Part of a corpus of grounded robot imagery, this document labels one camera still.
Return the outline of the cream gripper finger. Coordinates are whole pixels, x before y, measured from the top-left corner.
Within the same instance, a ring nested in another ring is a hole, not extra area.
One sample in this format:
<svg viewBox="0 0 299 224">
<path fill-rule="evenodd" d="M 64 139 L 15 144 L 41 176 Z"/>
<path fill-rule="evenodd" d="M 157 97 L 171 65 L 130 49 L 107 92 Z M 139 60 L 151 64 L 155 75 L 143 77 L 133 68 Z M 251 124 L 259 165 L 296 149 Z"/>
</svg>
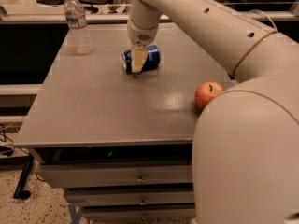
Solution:
<svg viewBox="0 0 299 224">
<path fill-rule="evenodd" d="M 148 50 L 144 46 L 135 46 L 131 49 L 131 69 L 133 73 L 140 73 L 148 57 Z"/>
</svg>

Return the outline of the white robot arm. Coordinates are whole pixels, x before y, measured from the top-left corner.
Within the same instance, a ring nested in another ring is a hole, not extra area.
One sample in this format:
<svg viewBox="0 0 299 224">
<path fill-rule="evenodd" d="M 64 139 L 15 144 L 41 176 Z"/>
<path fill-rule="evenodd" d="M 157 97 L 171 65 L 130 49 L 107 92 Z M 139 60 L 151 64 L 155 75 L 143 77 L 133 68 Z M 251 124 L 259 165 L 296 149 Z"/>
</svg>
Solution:
<svg viewBox="0 0 299 224">
<path fill-rule="evenodd" d="M 197 121 L 198 224 L 298 224 L 299 45 L 214 0 L 133 0 L 130 40 L 166 15 L 233 76 Z"/>
</svg>

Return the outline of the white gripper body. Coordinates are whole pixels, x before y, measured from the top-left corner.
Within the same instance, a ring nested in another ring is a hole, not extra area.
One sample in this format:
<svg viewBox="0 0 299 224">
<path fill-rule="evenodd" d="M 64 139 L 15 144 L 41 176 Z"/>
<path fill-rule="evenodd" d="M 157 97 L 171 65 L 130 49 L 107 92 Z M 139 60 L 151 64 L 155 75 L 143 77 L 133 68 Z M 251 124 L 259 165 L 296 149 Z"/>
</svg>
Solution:
<svg viewBox="0 0 299 224">
<path fill-rule="evenodd" d="M 133 45 L 147 46 L 151 44 L 158 32 L 158 27 L 151 29 L 139 28 L 131 20 L 127 22 L 128 38 Z"/>
</svg>

